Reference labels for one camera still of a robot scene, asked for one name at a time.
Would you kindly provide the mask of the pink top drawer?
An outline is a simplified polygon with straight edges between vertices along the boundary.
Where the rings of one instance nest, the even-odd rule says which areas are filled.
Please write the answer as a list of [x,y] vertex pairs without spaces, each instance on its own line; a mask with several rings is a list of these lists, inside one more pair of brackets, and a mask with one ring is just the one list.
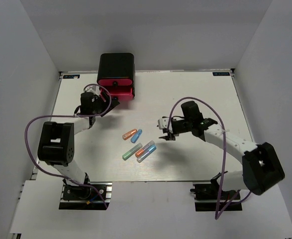
[[97,83],[104,87],[131,86],[133,80],[129,78],[101,78]]

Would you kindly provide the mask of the orange capped marker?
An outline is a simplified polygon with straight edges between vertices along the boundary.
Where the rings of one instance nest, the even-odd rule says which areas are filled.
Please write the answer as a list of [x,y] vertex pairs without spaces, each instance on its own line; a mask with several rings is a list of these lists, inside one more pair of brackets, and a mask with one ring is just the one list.
[[132,136],[134,136],[137,132],[137,129],[132,129],[129,132],[126,132],[125,134],[122,135],[122,139],[127,140],[129,138],[131,138]]

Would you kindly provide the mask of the blue clear-capped marker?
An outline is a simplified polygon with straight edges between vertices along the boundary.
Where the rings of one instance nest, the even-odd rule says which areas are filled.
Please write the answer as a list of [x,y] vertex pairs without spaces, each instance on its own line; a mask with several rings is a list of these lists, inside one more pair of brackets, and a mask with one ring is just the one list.
[[156,149],[157,149],[156,145],[150,146],[148,149],[145,150],[145,152],[143,152],[141,154],[141,156],[139,156],[137,158],[137,162],[141,163],[145,158],[147,158],[150,154],[152,154]]

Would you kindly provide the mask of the blue capped marker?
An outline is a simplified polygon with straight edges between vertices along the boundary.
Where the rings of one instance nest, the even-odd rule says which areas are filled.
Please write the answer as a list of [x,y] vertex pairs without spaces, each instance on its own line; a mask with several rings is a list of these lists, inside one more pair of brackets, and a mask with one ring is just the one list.
[[136,143],[139,137],[141,136],[142,132],[143,132],[142,129],[138,129],[137,132],[132,136],[130,141],[132,143]]

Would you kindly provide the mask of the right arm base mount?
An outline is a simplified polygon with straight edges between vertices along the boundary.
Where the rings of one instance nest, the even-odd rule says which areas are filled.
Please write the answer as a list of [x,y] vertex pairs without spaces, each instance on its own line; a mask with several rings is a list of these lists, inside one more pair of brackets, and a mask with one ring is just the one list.
[[[190,188],[190,193],[194,195],[196,212],[215,212],[219,189],[217,179],[219,179],[220,176],[221,173],[218,173],[208,183],[195,183],[193,187]],[[219,210],[223,209],[235,193],[235,190],[222,190]],[[240,199],[240,194],[238,194],[225,211],[242,211],[242,205],[239,203]]]

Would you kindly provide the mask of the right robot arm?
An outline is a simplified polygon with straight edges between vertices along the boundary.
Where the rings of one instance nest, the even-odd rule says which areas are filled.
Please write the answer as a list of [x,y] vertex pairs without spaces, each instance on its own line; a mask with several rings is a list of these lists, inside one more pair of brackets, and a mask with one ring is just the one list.
[[211,192],[216,198],[224,198],[229,191],[249,190],[255,195],[281,182],[285,172],[274,147],[268,142],[256,144],[226,132],[220,121],[204,118],[197,103],[188,101],[181,105],[180,120],[172,116],[158,120],[164,140],[175,140],[181,133],[191,132],[204,142],[213,144],[230,154],[241,164],[239,171],[219,173],[211,179]]

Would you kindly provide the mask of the pink drawer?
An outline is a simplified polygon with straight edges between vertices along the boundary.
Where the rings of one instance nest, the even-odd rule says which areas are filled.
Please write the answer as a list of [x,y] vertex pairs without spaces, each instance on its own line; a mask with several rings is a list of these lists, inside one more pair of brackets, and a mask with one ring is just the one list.
[[131,86],[107,86],[105,88],[109,91],[112,98],[117,98],[120,102],[131,101],[134,98]]
[[97,83],[104,87],[131,86],[133,80],[129,78],[101,78]]

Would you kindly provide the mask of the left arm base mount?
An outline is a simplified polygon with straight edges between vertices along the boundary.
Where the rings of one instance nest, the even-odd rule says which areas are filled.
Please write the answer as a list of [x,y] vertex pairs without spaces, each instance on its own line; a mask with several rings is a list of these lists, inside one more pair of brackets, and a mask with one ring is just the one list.
[[[111,182],[92,184],[102,195],[107,206],[112,194]],[[104,211],[106,207],[94,189],[64,184],[62,188],[59,210]]]

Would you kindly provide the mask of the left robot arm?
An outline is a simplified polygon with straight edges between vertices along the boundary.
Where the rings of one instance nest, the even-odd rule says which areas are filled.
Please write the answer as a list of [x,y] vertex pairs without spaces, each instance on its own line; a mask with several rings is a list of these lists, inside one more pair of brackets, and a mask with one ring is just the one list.
[[66,122],[47,121],[43,124],[38,147],[38,159],[55,168],[67,183],[75,185],[75,193],[85,199],[91,195],[88,175],[80,169],[74,159],[75,135],[92,128],[96,116],[104,116],[120,104],[118,97],[106,92],[81,94],[81,103],[74,116]]

